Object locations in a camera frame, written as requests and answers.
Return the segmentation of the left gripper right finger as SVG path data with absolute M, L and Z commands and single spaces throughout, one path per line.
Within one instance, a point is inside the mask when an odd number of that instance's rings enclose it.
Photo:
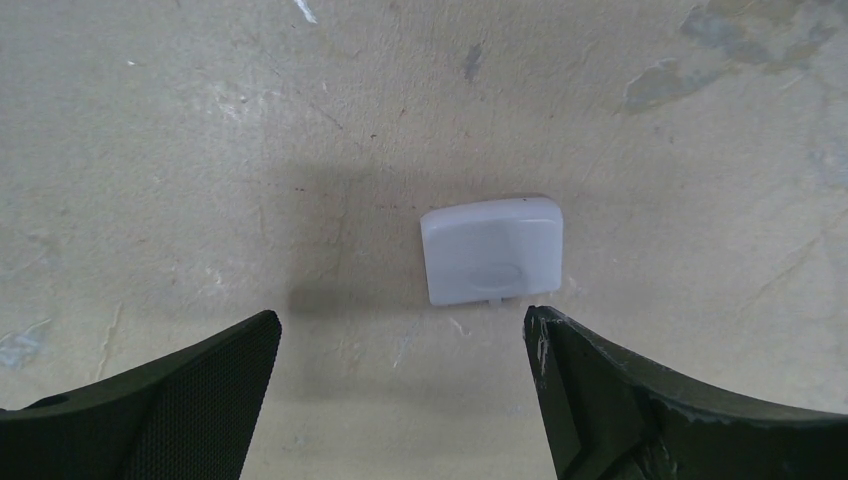
M 560 479 L 843 479 L 847 418 L 693 379 L 548 306 L 524 341 Z

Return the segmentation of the white battery cover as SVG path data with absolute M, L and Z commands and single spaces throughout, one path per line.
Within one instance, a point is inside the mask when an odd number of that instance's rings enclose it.
M 545 196 L 455 205 L 420 218 L 434 306 L 550 293 L 562 284 L 564 217 Z

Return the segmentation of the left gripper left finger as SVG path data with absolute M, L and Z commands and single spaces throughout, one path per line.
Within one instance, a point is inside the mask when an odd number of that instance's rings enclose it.
M 262 311 L 190 347 L 1 413 L 4 479 L 237 479 L 281 339 Z

